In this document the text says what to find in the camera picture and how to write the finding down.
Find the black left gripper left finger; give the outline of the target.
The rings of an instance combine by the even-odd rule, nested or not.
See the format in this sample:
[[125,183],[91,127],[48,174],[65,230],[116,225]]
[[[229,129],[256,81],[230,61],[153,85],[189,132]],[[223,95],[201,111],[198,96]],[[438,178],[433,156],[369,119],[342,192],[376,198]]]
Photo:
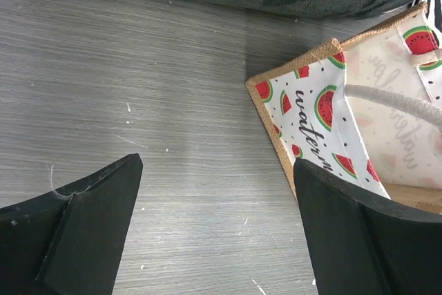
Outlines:
[[1,208],[1,293],[112,294],[142,170],[130,154]]

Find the watermelon print jute bag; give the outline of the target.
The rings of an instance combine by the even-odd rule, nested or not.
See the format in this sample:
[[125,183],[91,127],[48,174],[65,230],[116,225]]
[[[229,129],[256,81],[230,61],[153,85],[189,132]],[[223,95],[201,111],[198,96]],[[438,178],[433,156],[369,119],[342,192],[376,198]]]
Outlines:
[[385,198],[441,212],[441,38],[426,3],[246,86],[289,183],[305,159]]

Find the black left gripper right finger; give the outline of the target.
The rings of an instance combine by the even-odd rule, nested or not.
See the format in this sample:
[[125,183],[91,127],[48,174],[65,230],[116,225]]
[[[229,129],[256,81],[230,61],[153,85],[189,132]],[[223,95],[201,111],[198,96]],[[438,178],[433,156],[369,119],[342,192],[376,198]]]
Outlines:
[[294,164],[319,294],[440,294],[441,215]]

